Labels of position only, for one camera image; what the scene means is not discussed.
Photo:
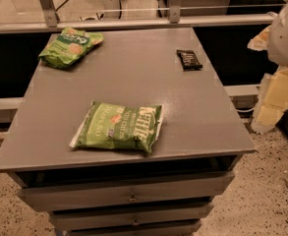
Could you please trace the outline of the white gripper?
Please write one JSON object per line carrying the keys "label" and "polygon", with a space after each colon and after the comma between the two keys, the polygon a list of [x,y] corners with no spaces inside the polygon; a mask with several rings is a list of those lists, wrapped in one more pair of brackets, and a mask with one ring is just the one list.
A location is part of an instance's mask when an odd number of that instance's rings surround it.
{"label": "white gripper", "polygon": [[263,134],[271,131],[288,110],[288,2],[271,26],[252,38],[247,47],[254,51],[267,49],[268,59],[280,65],[273,75],[265,74],[260,82],[251,127]]}

